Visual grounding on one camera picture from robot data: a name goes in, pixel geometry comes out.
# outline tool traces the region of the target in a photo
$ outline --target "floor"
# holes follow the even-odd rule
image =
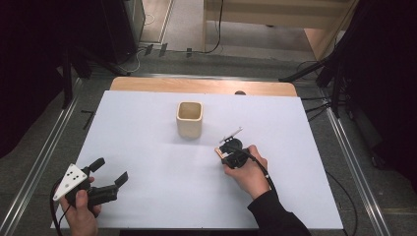
[[[172,0],[143,0],[146,20],[141,42],[162,42],[173,3]]]
[[[168,43],[168,50],[183,51],[191,47],[201,50],[202,22],[198,21],[202,13],[203,1],[175,0],[162,34],[161,43]],[[281,27],[221,24],[221,41],[219,47],[211,55],[194,54],[186,58],[183,53],[167,52],[160,57],[159,51],[154,50],[145,56],[138,55],[140,68],[133,76],[143,74],[169,75],[198,75],[221,76],[234,78],[257,78],[276,80],[290,76],[310,65],[314,55],[309,48],[307,37],[302,29],[286,29]],[[215,46],[218,34],[215,24],[208,24],[208,45]],[[44,143],[53,130],[54,124],[62,114],[62,95],[53,100],[41,117],[23,137],[19,146],[9,155],[0,159],[0,219],[17,218],[18,221],[6,232],[2,221],[0,234],[4,235],[56,235],[50,229],[51,220],[48,211],[48,195],[53,182],[59,178],[69,163],[77,160],[88,129],[84,129],[89,115],[82,110],[94,111],[98,106],[102,93],[107,90],[114,76],[99,67],[93,68],[90,80],[83,80],[79,89],[78,103],[72,115],[67,120],[65,130],[58,134],[58,142],[52,152],[47,155],[48,161],[38,179],[28,178],[34,164],[38,163]],[[126,69],[137,68],[136,58],[122,65]],[[300,97],[321,96],[315,86],[316,74],[304,76],[294,83]],[[304,101],[306,109],[323,104],[321,100]],[[416,235],[417,232],[417,195],[405,178],[392,170],[380,170],[373,166],[371,156],[364,145],[360,131],[355,123],[344,113],[340,112],[340,122],[343,124],[346,136],[360,163],[362,172],[367,178],[373,197],[381,209],[383,218],[390,230],[390,235]],[[358,191],[352,173],[346,164],[345,155],[334,134],[328,114],[323,113],[311,122],[312,132],[316,139],[318,150],[324,167],[350,194],[358,211],[358,226],[356,235],[380,235],[370,220],[364,198]],[[338,205],[340,216],[348,232],[352,235],[355,229],[355,210],[343,189],[332,179],[328,178],[334,200]],[[24,193],[31,196],[22,201],[24,209],[21,215],[8,216],[8,210],[14,200],[20,195],[22,186],[34,181],[34,188]],[[205,235],[207,233],[183,232],[183,235]],[[314,231],[314,235],[344,235],[341,231]],[[100,235],[119,235],[118,230],[102,229]],[[166,235],[161,232],[147,232],[147,235]]]

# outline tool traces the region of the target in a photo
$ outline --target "metal rail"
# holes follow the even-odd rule
[[[323,96],[328,96],[324,91],[321,90]],[[337,140],[342,148],[343,155],[346,158],[347,165],[352,174],[353,180],[355,181],[356,187],[358,188],[359,194],[364,203],[365,209],[371,219],[371,223],[374,226],[375,232],[378,236],[390,236],[387,223],[384,219],[384,215],[377,203],[372,190],[366,180],[364,173],[362,172],[361,166],[356,158],[355,152],[347,139],[346,133],[344,132],[343,125],[340,119],[337,119],[331,108],[328,108],[328,119],[334,129],[337,136]]]
[[[78,78],[74,84],[74,98],[65,110],[62,110],[51,133],[49,134],[42,150],[30,170],[30,173],[21,187],[19,193],[15,196],[10,205],[6,217],[0,226],[0,235],[11,236],[16,230],[22,215],[30,201],[30,198],[39,183],[39,180],[45,170],[52,152],[55,150],[59,139],[70,119],[74,107],[77,104],[79,93],[83,87],[83,81]]]

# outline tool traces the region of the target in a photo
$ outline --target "white triangular marker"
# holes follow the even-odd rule
[[[67,172],[65,172],[65,176],[62,179],[58,190],[55,192],[53,200],[58,201],[61,199],[63,196],[68,194],[68,192],[87,179],[87,177],[87,174],[84,173],[83,170],[79,169],[75,164],[70,164],[70,167],[68,167]]]

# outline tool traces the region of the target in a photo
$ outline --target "finger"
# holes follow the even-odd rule
[[[59,199],[59,204],[61,205],[61,208],[62,208],[63,210],[66,210],[66,209],[70,206],[70,204],[68,204],[68,201],[67,201],[67,199],[65,198],[65,196],[62,196],[62,198],[61,198],[61,199]]]
[[[260,153],[258,152],[258,149],[257,149],[257,147],[256,147],[256,146],[254,146],[254,145],[250,145],[250,146],[248,147],[248,150],[249,150],[249,153],[250,153],[252,156],[256,157],[257,159],[261,159],[261,155],[260,155]]]
[[[264,167],[264,169],[268,170],[268,160],[267,159],[261,157],[260,163]]]
[[[94,212],[95,215],[99,215],[101,213],[101,205],[93,206],[92,211]]]
[[[232,173],[232,169],[231,169],[228,165],[223,164],[223,169],[224,169],[224,173],[225,173],[226,175],[231,175],[231,173]]]
[[[76,196],[77,217],[79,220],[87,219],[91,212],[88,209],[89,197],[86,190],[80,190]]]

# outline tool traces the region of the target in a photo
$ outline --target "small black object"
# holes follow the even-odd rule
[[[95,172],[98,168],[104,165],[104,163],[104,158],[99,158],[90,166],[86,166],[83,169],[83,172],[86,173],[87,176],[89,176],[91,171]],[[92,212],[92,214],[94,214],[95,217],[97,217],[97,215],[93,212],[92,208],[97,205],[117,200],[117,193],[119,192],[119,188],[124,183],[126,183],[128,179],[128,172],[125,172],[117,180],[114,181],[114,185],[96,188],[91,186],[89,178],[87,178],[76,188],[71,190],[67,195],[65,195],[65,198],[72,207],[76,207],[77,192],[79,192],[80,190],[86,190],[87,194],[89,195],[89,210]]]
[[[191,55],[193,54],[193,49],[191,47],[187,48],[187,58],[191,57]]]
[[[92,117],[95,115],[95,112],[94,111],[87,111],[87,110],[81,110],[81,112],[82,113],[89,113],[89,119],[87,120],[86,124],[83,127],[83,130],[85,130],[89,126],[89,123],[91,122]]]
[[[224,145],[219,149],[222,153],[228,154],[221,159],[221,163],[232,169],[242,167],[249,158],[249,150],[247,148],[242,149],[242,142],[235,138],[225,140]]]
[[[168,43],[163,43],[162,47],[160,48],[159,51],[159,57],[162,57],[165,55],[165,51],[166,51],[166,47],[168,46]]]
[[[236,94],[236,95],[246,95],[246,93],[245,93],[245,92],[243,92],[242,90],[237,90],[237,91],[235,92],[235,94]]]
[[[153,44],[151,44],[147,47],[147,51],[145,52],[145,55],[146,56],[150,55],[150,53],[152,52],[152,49],[153,49]]]

